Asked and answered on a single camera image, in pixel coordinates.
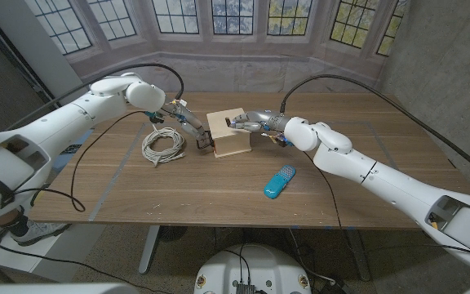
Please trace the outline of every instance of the blue plastic case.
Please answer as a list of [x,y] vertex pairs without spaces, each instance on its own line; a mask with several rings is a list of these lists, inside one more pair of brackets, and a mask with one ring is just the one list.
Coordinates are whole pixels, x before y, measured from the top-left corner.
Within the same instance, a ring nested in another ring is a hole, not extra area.
[[290,165],[285,165],[264,187],[264,194],[268,196],[268,198],[275,199],[294,175],[295,168]]

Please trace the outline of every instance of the table surface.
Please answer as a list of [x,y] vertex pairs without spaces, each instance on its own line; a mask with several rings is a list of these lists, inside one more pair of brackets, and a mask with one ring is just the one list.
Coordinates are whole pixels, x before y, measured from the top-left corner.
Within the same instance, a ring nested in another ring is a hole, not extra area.
[[[242,107],[278,109],[283,93],[186,93],[183,98],[203,123],[206,114]],[[424,183],[470,194],[470,184],[431,138],[391,105],[371,94],[294,94],[286,115],[324,122],[348,136],[356,150]],[[51,189],[68,192],[77,159],[116,119],[102,122],[86,140]],[[108,131],[79,163],[74,196],[86,206],[76,212],[62,196],[44,193],[30,217],[41,222],[143,223],[260,227],[338,227],[337,210],[327,183],[309,158],[295,147],[282,148],[259,133],[252,151],[215,158],[172,118],[157,128],[173,127],[186,139],[185,156],[154,167],[140,150],[153,131],[143,114],[133,114]],[[163,150],[171,139],[158,140]],[[308,153],[313,157],[316,150]],[[274,200],[263,188],[285,164],[296,175]],[[335,192],[342,226],[357,229],[415,229],[416,224],[359,184],[327,175]]]

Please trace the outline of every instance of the window pane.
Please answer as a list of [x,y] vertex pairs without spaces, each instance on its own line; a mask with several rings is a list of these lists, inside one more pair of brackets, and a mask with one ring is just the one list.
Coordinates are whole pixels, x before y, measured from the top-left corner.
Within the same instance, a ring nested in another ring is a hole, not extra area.
[[281,34],[289,35],[293,34],[293,22],[294,18],[283,18],[281,26]]
[[362,16],[362,12],[364,12],[363,8],[352,7],[351,8],[351,13],[349,14],[347,24],[348,25],[358,26],[358,23],[360,22],[360,17]]
[[342,0],[335,17],[331,40],[362,48],[373,19],[378,0]]
[[63,47],[66,50],[66,53],[79,50],[78,45],[75,43],[75,40],[72,38],[70,33],[63,33],[58,37],[59,40],[63,43]]
[[394,41],[395,41],[394,38],[385,36],[385,37],[382,39],[382,43],[380,43],[380,47],[379,47],[378,53],[379,53],[379,54],[382,54],[382,55],[385,55],[385,56],[389,56],[389,53],[391,53],[391,46],[392,46],[392,43],[393,43]]
[[37,3],[39,5],[39,8],[41,8],[41,13],[52,12],[52,10],[50,9],[50,5],[48,5],[46,0],[37,0]]
[[155,13],[158,15],[167,15],[168,6],[166,0],[153,0],[153,6],[155,7]]
[[339,7],[339,13],[336,15],[337,21],[345,23],[348,21],[349,12],[351,11],[351,5],[342,3]]
[[312,0],[271,0],[268,35],[305,35]]
[[238,16],[238,1],[239,0],[226,0],[226,12],[228,16]]
[[170,14],[175,16],[181,16],[182,7],[180,6],[180,0],[167,0],[168,8],[170,8]]
[[268,34],[278,35],[281,32],[281,19],[270,18],[268,20]]
[[310,8],[311,0],[299,0],[299,5],[297,6],[297,16],[308,17]]
[[73,31],[72,37],[75,39],[75,42],[80,48],[90,46],[90,41],[88,41],[88,38],[86,37],[85,31],[83,29]]
[[[152,0],[152,3],[161,33],[199,33],[195,0]],[[222,11],[214,6],[213,12],[215,16]]]
[[112,27],[112,31],[115,33],[116,38],[124,37],[126,35],[122,30],[119,20],[110,21],[110,27]]
[[213,0],[211,1],[214,16],[225,16],[226,15],[226,4],[224,0]]
[[367,36],[367,30],[358,29],[357,34],[355,35],[355,39],[352,41],[353,46],[361,48],[364,45],[366,36]]
[[25,0],[63,55],[91,46],[67,0]]
[[61,16],[59,15],[58,12],[47,14],[45,17],[47,18],[48,23],[54,29],[55,33],[60,34],[60,33],[66,33],[69,31],[66,28],[66,25],[64,25],[63,20],[61,19]]
[[186,28],[184,27],[184,19],[182,16],[170,16],[171,24],[173,25],[173,31],[175,33],[186,33]]
[[406,9],[406,0],[398,0],[397,5],[392,12],[391,20],[389,25],[385,30],[384,37],[382,42],[379,45],[377,53],[383,56],[389,56],[391,53],[391,47],[395,41],[395,36],[397,35],[398,27],[400,27],[401,19],[404,16],[404,11]]
[[158,16],[157,21],[159,22],[161,33],[173,33],[169,16]]
[[282,5],[284,0],[270,0],[269,1],[269,16],[282,16]]
[[124,33],[127,36],[131,36],[131,35],[135,34],[134,26],[131,25],[131,21],[130,21],[129,18],[122,19],[120,21],[121,21],[122,28],[124,29]]
[[213,16],[213,33],[228,33],[226,31],[226,18]]
[[400,26],[401,18],[393,16],[389,22],[388,30],[385,32],[386,36],[395,37],[397,35],[398,27]]
[[90,8],[92,12],[94,12],[94,16],[97,21],[99,21],[100,23],[106,21],[106,17],[104,17],[103,10],[101,9],[101,6],[99,4],[91,4]]
[[296,18],[295,26],[293,27],[293,34],[299,34],[299,35],[305,34],[307,26],[308,26],[307,18]]
[[241,17],[241,33],[253,34],[253,17]]
[[403,16],[404,16],[404,12],[406,11],[406,4],[407,4],[407,1],[406,1],[406,0],[398,1],[398,3],[397,3],[397,8],[395,8],[395,12],[394,12],[393,14],[394,14],[395,16],[403,17]]
[[104,35],[108,40],[114,40],[115,39],[115,34],[112,31],[112,28],[110,28],[110,24],[108,22],[105,22],[103,24],[100,24],[101,28],[103,29]]
[[198,33],[199,32],[196,16],[185,16],[184,24],[186,25],[186,33]]
[[253,16],[253,0],[241,0],[241,16]]
[[60,16],[63,18],[64,23],[68,26],[69,30],[75,30],[81,28],[81,23],[73,13],[72,9],[60,11]]
[[333,32],[331,33],[331,39],[336,41],[342,41],[342,35],[344,35],[345,24],[335,23]]
[[346,25],[346,29],[344,30],[344,35],[342,36],[342,42],[346,44],[353,44],[353,39],[355,38],[355,33],[357,32],[357,28],[352,27],[351,25]]
[[297,10],[297,1],[296,0],[284,0],[284,8],[282,10],[282,16],[295,17],[295,12]]
[[136,34],[124,0],[87,1],[90,3],[90,8],[109,41]]
[[112,0],[113,9],[115,9],[115,13],[117,13],[118,18],[127,18],[128,12],[126,11],[126,7],[124,6],[124,2],[122,0]]
[[360,19],[360,24],[358,25],[362,29],[368,30],[373,22],[373,18],[375,17],[375,12],[369,9],[364,10],[364,14],[362,14],[362,18]]
[[228,33],[238,33],[238,17],[228,17],[226,20]]
[[56,10],[71,8],[68,0],[50,0],[53,2]]
[[214,13],[213,33],[253,34],[253,0],[226,0],[226,5],[224,0],[212,0],[211,7]]
[[186,16],[196,16],[195,0],[181,0],[183,12]]

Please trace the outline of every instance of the wooden box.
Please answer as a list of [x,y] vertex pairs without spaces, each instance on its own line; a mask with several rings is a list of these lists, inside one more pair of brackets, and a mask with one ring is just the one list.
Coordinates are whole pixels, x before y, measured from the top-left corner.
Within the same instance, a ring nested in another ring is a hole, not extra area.
[[230,109],[206,115],[210,125],[211,138],[215,142],[214,155],[216,158],[251,151],[250,132],[236,130],[226,124],[226,118],[232,121],[239,114],[244,114],[244,109]]

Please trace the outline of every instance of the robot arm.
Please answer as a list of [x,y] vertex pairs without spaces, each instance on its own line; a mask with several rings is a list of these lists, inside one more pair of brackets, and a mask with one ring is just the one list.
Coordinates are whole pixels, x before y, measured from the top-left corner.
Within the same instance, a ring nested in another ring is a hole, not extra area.
[[[230,127],[248,131],[279,131],[277,140],[301,151],[317,148],[314,164],[325,172],[357,182],[404,212],[441,245],[470,251],[470,195],[424,184],[361,154],[349,138],[323,122],[309,124],[278,112],[249,112],[236,117]],[[470,265],[470,253],[447,248]]]
[[[16,192],[41,187],[56,157],[87,130],[124,114],[127,102],[156,112],[165,99],[164,91],[125,73],[95,82],[74,102],[24,127],[0,132],[0,215],[29,199],[33,191]],[[197,119],[193,124],[201,126]]]
[[147,112],[152,123],[163,123],[165,116],[175,118],[180,123],[183,131],[187,132],[197,141],[197,147],[204,149],[213,145],[211,134],[209,131],[204,131],[201,121],[186,108],[186,101],[184,100],[166,100],[165,104],[155,112]]

